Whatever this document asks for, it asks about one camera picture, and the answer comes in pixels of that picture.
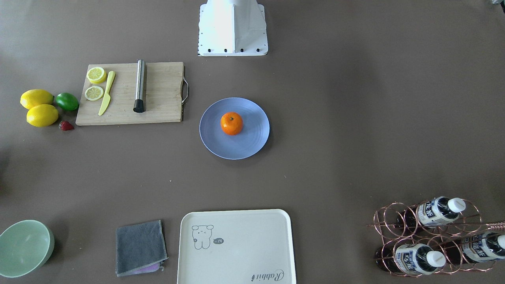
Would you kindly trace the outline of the wooden cutting board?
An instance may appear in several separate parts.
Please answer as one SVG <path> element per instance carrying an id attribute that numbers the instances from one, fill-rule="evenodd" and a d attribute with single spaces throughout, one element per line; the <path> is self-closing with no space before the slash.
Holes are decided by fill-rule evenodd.
<path id="1" fill-rule="evenodd" d="M 112 83 L 111 101 L 99 115 L 101 100 L 90 101 L 82 94 L 76 124 L 120 125 L 142 123 L 181 122 L 185 66 L 182 62 L 146 63 L 145 111 L 133 111 L 137 88 L 137 63 L 100 64 L 107 72 L 116 73 Z"/>

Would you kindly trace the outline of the grey cloth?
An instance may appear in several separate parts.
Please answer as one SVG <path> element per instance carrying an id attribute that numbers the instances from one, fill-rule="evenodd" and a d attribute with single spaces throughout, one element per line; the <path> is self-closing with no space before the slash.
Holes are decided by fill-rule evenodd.
<path id="1" fill-rule="evenodd" d="M 168 259 L 161 220 L 116 229 L 116 269 L 118 277 L 163 270 Z"/>

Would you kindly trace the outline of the green bowl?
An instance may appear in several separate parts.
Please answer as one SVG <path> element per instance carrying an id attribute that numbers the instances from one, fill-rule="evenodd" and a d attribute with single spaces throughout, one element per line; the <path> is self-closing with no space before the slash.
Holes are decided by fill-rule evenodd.
<path id="1" fill-rule="evenodd" d="M 0 274 L 17 278 L 47 262 L 55 245 L 52 231 L 37 220 L 19 221 L 0 236 Z"/>

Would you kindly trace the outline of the yellow plastic knife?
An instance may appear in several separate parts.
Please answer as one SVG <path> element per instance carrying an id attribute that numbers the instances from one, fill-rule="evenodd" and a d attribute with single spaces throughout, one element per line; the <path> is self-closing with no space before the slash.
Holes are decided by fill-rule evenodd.
<path id="1" fill-rule="evenodd" d="M 106 80 L 106 88 L 105 88 L 105 91 L 103 94 L 101 107 L 99 109 L 99 116 L 103 115 L 103 113 L 107 110 L 108 105 L 110 104 L 110 101 L 111 101 L 110 90 L 112 88 L 112 84 L 115 80 L 115 77 L 116 77 L 115 71 L 108 72 L 107 80 Z"/>

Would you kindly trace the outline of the orange fruit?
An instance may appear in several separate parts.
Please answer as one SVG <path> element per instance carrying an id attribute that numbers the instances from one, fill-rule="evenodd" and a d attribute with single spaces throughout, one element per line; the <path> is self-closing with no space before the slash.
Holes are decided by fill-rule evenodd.
<path id="1" fill-rule="evenodd" d="M 235 136 L 242 131 L 243 120 L 240 114 L 236 112 L 227 112 L 220 119 L 222 131 L 231 136 Z"/>

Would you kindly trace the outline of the dark tea bottle far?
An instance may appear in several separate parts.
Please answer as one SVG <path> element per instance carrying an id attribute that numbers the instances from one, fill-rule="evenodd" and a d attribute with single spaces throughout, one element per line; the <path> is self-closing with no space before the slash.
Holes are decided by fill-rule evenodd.
<path id="1" fill-rule="evenodd" d="M 475 234 L 442 245 L 450 263 L 473 264 L 503 260 L 505 236 L 494 232 Z"/>

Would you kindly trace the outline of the green lime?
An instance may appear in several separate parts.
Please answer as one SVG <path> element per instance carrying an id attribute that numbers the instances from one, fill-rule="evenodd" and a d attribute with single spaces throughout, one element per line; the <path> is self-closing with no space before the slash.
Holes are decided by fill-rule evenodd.
<path id="1" fill-rule="evenodd" d="M 78 99 L 68 92 L 62 92 L 55 97 L 56 104 L 65 111 L 75 111 L 79 108 Z"/>

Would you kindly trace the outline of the blue plate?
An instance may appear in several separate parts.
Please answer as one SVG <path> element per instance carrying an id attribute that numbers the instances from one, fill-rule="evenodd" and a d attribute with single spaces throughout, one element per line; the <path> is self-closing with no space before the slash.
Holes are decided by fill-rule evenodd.
<path id="1" fill-rule="evenodd" d="M 241 115 L 243 128 L 237 135 L 227 135 L 222 131 L 220 120 L 227 112 Z M 220 99 L 204 111 L 200 119 L 200 138 L 214 155 L 238 160 L 248 158 L 266 144 L 270 135 L 270 122 L 264 110 L 255 102 L 230 97 Z"/>

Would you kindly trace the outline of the yellow lemon lower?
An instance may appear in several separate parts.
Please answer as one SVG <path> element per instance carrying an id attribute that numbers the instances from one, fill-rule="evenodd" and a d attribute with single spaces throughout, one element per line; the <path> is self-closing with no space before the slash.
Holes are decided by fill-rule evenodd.
<path id="1" fill-rule="evenodd" d="M 58 110 L 49 104 L 37 105 L 27 112 L 26 120 L 32 126 L 47 127 L 58 120 Z"/>

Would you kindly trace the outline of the yellow lemon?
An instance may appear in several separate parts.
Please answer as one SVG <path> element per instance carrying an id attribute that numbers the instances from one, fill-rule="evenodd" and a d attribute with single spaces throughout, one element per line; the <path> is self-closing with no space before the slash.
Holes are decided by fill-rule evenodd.
<path id="1" fill-rule="evenodd" d="M 32 89 L 24 92 L 20 97 L 20 104 L 30 110 L 38 105 L 49 104 L 54 101 L 54 96 L 43 89 Z"/>
<path id="2" fill-rule="evenodd" d="M 49 104 L 37 105 L 27 112 L 26 120 L 32 126 L 47 127 L 58 120 L 58 110 Z"/>

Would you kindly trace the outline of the red strawberry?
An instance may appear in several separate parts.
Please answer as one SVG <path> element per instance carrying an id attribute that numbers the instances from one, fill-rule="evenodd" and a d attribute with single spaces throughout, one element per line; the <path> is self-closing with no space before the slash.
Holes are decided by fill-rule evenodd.
<path id="1" fill-rule="evenodd" d="M 62 130 L 62 131 L 72 131 L 74 129 L 74 126 L 69 122 L 69 121 L 61 121 L 59 124 L 58 124 L 58 127 Z"/>

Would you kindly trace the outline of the lemon slice lower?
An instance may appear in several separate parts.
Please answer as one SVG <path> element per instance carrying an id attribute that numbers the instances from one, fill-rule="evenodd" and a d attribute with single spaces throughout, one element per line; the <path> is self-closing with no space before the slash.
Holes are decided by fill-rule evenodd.
<path id="1" fill-rule="evenodd" d="M 85 99 L 88 101 L 97 101 L 102 98 L 105 91 L 100 86 L 91 86 L 84 92 Z"/>

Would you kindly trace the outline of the yellow lemon upper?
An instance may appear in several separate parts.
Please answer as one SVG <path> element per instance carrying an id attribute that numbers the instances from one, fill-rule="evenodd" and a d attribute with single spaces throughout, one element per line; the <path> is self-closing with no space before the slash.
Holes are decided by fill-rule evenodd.
<path id="1" fill-rule="evenodd" d="M 54 96 L 43 89 L 32 89 L 24 92 L 20 97 L 20 104 L 30 110 L 38 105 L 49 104 L 54 101 Z"/>

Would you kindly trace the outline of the dark tea bottle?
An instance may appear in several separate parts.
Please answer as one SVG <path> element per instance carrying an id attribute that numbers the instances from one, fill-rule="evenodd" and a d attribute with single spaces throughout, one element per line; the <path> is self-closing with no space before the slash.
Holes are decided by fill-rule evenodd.
<path id="1" fill-rule="evenodd" d="M 505 236 L 494 232 L 475 234 L 442 245 L 450 263 L 473 264 L 503 260 Z"/>
<path id="2" fill-rule="evenodd" d="M 466 201 L 462 198 L 439 196 L 400 212 L 395 226 L 410 232 L 435 228 L 457 220 L 465 209 Z"/>
<path id="3" fill-rule="evenodd" d="M 425 244 L 402 244 L 379 248 L 374 255 L 377 266 L 404 276 L 430 275 L 447 263 L 445 255 Z"/>

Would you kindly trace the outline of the steel muddler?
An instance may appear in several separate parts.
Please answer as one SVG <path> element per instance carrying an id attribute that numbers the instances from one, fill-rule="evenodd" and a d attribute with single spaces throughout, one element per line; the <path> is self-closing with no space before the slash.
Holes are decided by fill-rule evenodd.
<path id="1" fill-rule="evenodd" d="M 140 59 L 137 62 L 137 88 L 133 107 L 133 111 L 135 113 L 142 113 L 146 109 L 145 106 L 146 83 L 147 83 L 146 61 Z"/>

